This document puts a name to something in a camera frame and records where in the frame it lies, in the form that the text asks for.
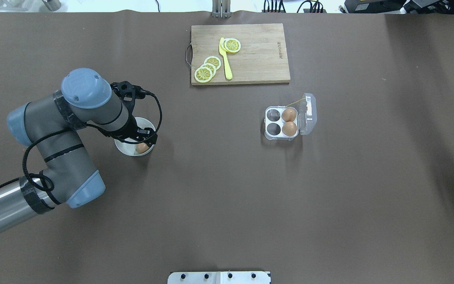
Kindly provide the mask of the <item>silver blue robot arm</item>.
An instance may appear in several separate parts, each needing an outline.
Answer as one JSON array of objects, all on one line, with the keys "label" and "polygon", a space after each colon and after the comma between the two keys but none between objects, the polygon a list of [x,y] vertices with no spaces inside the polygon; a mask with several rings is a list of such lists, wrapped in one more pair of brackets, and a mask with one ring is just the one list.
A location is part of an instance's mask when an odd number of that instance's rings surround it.
[{"label": "silver blue robot arm", "polygon": [[51,96],[7,116],[7,127],[26,149],[23,174],[0,185],[0,233],[58,205],[78,208],[106,190],[78,131],[97,129],[123,144],[156,144],[159,126],[138,126],[137,99],[157,96],[128,81],[108,83],[90,68],[70,71]]}]

